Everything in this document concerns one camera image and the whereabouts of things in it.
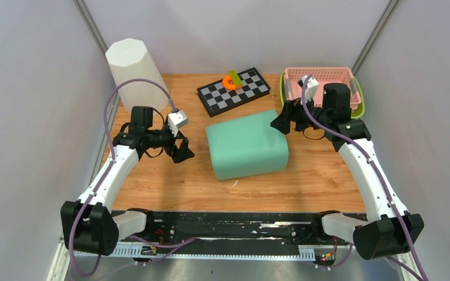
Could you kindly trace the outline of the green plastic bin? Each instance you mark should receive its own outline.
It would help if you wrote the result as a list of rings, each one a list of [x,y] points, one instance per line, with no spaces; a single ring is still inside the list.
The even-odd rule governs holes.
[[[273,109],[231,119],[206,128],[215,178],[236,179],[278,172],[289,160],[284,134],[271,127]]]

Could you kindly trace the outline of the large white container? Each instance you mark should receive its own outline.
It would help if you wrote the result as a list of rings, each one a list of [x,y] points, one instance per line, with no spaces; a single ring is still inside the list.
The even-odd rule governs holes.
[[[151,80],[167,90],[162,76],[145,43],[137,39],[123,39],[113,43],[105,53],[116,85],[136,78]],[[123,86],[119,91],[124,109],[131,112],[134,106],[164,109],[168,98],[157,86],[136,81]]]

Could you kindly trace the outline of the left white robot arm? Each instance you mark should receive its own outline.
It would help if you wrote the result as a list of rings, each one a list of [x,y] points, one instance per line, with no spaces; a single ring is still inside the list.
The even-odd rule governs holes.
[[[66,201],[60,210],[64,243],[70,252],[109,256],[119,241],[135,235],[151,241],[156,234],[154,214],[131,208],[112,214],[114,200],[131,170],[149,149],[161,149],[174,163],[193,158],[188,138],[181,127],[189,120],[184,111],[167,114],[160,129],[154,129],[154,108],[136,106],[131,119],[112,140],[110,154],[98,175],[76,201]]]

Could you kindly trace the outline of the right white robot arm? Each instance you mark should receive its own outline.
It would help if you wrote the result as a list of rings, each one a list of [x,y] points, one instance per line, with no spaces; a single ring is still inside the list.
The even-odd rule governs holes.
[[[366,221],[338,211],[325,211],[315,218],[312,239],[327,244],[333,237],[352,244],[365,260],[411,253],[424,228],[420,214],[412,214],[396,195],[374,152],[374,143],[366,124],[352,118],[351,92],[343,83],[320,86],[304,77],[298,81],[301,96],[285,101],[271,127],[283,134],[307,128],[323,130],[334,150],[349,168],[366,208]]]

